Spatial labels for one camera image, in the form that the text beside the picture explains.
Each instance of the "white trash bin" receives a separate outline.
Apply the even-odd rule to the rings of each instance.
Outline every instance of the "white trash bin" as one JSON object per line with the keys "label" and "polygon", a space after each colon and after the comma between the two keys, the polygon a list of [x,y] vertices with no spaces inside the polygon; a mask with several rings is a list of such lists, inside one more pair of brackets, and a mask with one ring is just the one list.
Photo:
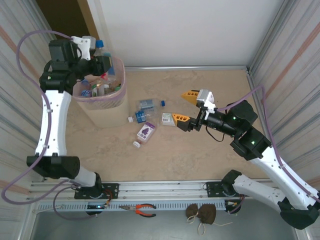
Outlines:
{"label": "white trash bin", "polygon": [[129,100],[125,66],[121,59],[112,57],[116,78],[121,79],[120,90],[106,96],[84,97],[81,96],[83,86],[78,82],[73,87],[73,98],[88,115],[92,122],[100,128],[112,128],[128,122]]}

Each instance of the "purple cable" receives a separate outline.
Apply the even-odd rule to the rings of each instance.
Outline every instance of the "purple cable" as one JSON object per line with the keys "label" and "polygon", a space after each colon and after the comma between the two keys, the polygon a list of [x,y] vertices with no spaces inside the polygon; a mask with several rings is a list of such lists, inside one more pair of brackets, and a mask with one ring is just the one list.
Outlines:
{"label": "purple cable", "polygon": [[60,185],[62,185],[63,183],[66,183],[68,182],[68,180],[64,180],[60,183],[58,183],[56,186],[54,186],[52,189],[50,189],[47,193],[45,193],[44,195],[36,198],[36,199],[33,199],[33,200],[30,200],[30,201],[12,201],[10,199],[8,199],[6,197],[6,191],[12,186],[14,185],[17,181],[19,181],[20,179],[22,179],[25,175],[27,175],[37,164],[38,162],[41,160],[41,158],[44,156],[46,150],[47,150],[47,145],[48,145],[48,142],[49,142],[49,137],[50,137],[50,132],[51,132],[51,124],[52,124],[52,116],[51,116],[51,108],[50,108],[50,103],[49,103],[49,100],[46,96],[46,94],[42,91],[42,89],[40,88],[40,86],[37,84],[36,81],[34,81],[30,76],[28,76],[25,71],[22,69],[21,67],[21,63],[20,63],[20,48],[21,48],[21,45],[23,43],[23,41],[30,37],[31,35],[33,34],[45,34],[45,33],[49,33],[49,34],[57,34],[57,35],[60,35],[64,38],[67,38],[67,39],[71,39],[69,36],[63,34],[63,33],[60,33],[60,32],[57,32],[57,31],[52,31],[52,30],[36,30],[36,31],[31,31],[29,33],[27,33],[26,35],[24,35],[17,47],[16,47],[16,52],[15,52],[15,60],[16,60],[16,64],[17,64],[17,67],[18,69],[20,70],[20,72],[22,73],[22,75],[28,79],[41,93],[44,101],[45,101],[45,104],[46,104],[46,107],[47,107],[47,112],[48,112],[48,128],[47,128],[47,132],[46,132],[46,136],[45,136],[45,140],[44,140],[44,148],[42,150],[42,152],[40,153],[39,157],[34,161],[34,163],[23,173],[21,173],[19,176],[17,176],[14,180],[12,180],[6,187],[4,187],[4,189],[2,190],[1,192],[1,197],[4,201],[6,201],[7,203],[9,204],[14,204],[14,205],[26,205],[26,204],[32,204],[32,203],[35,203],[43,198],[45,198],[46,196],[48,196],[50,193],[52,193],[52,191],[54,191],[57,187],[59,187]]}
{"label": "purple cable", "polygon": [[232,214],[233,212],[235,212],[238,208],[240,208],[240,206],[244,203],[246,196],[243,195],[241,202],[238,204],[238,206],[236,206],[235,209],[228,211],[229,214]]}
{"label": "purple cable", "polygon": [[96,215],[89,215],[89,216],[85,216],[85,217],[65,217],[65,216],[63,216],[63,215],[61,215],[58,211],[57,211],[57,209],[56,209],[56,200],[57,200],[57,197],[58,197],[58,195],[61,193],[61,192],[63,192],[64,190],[67,190],[67,189],[71,189],[72,188],[72,186],[67,186],[67,187],[65,187],[65,188],[62,188],[61,190],[59,190],[57,193],[56,193],[56,195],[54,196],[54,198],[53,198],[53,211],[60,217],[60,218],[62,218],[62,219],[64,219],[64,220],[69,220],[69,221],[74,221],[74,220],[87,220],[87,219],[90,219],[90,218],[92,218],[92,217],[95,217]]}
{"label": "purple cable", "polygon": [[[275,156],[276,156],[276,159],[279,163],[279,165],[281,166],[281,168],[283,169],[283,171],[287,174],[287,176],[296,184],[299,186],[299,188],[301,188],[308,196],[311,196],[311,192],[309,192],[303,185],[301,185],[291,174],[290,172],[286,169],[286,167],[284,166],[284,164],[282,163],[281,161],[281,158],[280,158],[280,154],[279,154],[279,151],[278,151],[278,148],[276,146],[276,141],[275,141],[275,138],[274,136],[272,135],[272,132],[271,132],[271,128],[270,128],[270,124],[269,124],[269,120],[268,120],[268,117],[267,117],[267,107],[266,107],[266,93],[265,93],[265,87],[263,85],[259,85],[257,87],[255,87],[251,92],[249,92],[247,95],[245,95],[244,97],[242,97],[240,100],[226,106],[226,107],[222,107],[222,108],[218,108],[218,111],[224,111],[224,110],[228,110],[236,105],[238,105],[239,103],[241,103],[242,101],[246,100],[247,98],[249,98],[254,92],[256,92],[258,89],[261,89],[262,90],[262,104],[263,104],[263,113],[264,113],[264,119],[265,119],[265,124],[266,124],[266,129],[267,129],[267,132],[270,136],[270,140],[271,140],[271,143],[272,143],[272,146],[273,146],[273,149],[274,149],[274,153],[275,153]],[[318,203],[320,203],[320,199],[318,199],[317,197],[315,196],[312,196],[312,198],[317,201]]]}

